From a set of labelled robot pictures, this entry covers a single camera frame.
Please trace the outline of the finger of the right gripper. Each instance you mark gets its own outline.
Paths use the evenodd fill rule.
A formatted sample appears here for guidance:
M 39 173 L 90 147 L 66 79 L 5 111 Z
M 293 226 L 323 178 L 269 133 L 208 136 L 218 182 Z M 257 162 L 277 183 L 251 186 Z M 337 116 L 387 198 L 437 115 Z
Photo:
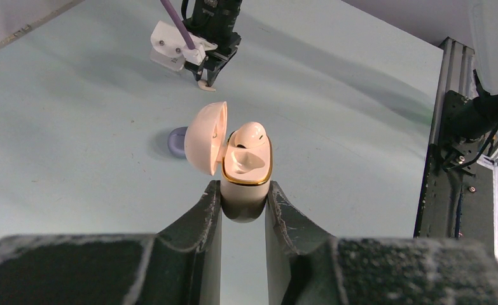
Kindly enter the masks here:
M 227 61 L 218 60 L 218 59 L 209 59 L 206 61 L 206 69 L 207 69 L 207 86 L 213 86 L 216 78 L 218 77 L 221 70 L 227 64 Z
M 199 82 L 199 81 L 205 79 L 206 75 L 207 75 L 207 73 L 206 73 L 205 69 L 202 69 L 199 71 L 193 71 L 193 77 L 194 77 L 196 82 Z

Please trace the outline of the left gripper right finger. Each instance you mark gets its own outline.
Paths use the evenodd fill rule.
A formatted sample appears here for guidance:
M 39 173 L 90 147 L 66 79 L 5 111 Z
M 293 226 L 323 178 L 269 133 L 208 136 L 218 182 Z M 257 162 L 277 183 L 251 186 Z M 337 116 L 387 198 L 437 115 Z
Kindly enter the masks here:
M 498 262 L 481 243 L 339 238 L 274 181 L 265 240 L 270 304 L 498 304 Z

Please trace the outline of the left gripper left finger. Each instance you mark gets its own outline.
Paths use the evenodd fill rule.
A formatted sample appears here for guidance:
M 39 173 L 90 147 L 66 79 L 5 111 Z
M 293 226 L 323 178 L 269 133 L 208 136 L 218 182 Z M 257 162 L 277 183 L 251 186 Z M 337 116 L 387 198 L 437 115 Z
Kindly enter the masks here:
M 0 304 L 219 304 L 220 183 L 159 233 L 0 239 Z

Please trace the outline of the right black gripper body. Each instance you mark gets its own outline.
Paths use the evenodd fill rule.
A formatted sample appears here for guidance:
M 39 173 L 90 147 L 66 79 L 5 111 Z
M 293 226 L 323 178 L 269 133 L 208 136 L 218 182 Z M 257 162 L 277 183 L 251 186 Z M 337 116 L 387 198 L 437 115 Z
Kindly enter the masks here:
M 233 30 L 241 4 L 241 0 L 196 0 L 192 15 L 188 17 L 189 1 L 181 2 L 181 16 L 188 32 L 218 46 L 215 50 L 206 52 L 207 60 L 203 64 L 187 62 L 184 65 L 186 69 L 191 72 L 202 68 L 220 71 L 235 56 L 241 37 Z

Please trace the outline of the purple earbud charging case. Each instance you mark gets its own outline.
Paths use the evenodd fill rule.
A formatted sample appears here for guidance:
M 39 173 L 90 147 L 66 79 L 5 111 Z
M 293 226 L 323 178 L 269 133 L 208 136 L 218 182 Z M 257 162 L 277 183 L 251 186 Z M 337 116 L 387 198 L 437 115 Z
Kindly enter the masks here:
M 173 129 L 167 137 L 167 147 L 175 158 L 185 159 L 184 141 L 188 127 L 182 126 Z

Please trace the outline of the beige earbud charging case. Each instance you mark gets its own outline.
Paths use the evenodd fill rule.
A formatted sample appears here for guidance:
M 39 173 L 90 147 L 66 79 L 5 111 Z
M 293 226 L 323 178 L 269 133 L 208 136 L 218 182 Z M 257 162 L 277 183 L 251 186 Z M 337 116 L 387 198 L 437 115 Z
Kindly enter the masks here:
M 193 168 L 206 175 L 220 172 L 221 208 L 235 222 L 252 222 L 265 206 L 273 170 L 270 137 L 252 149 L 235 147 L 237 130 L 227 133 L 226 102 L 203 107 L 188 126 L 184 149 Z

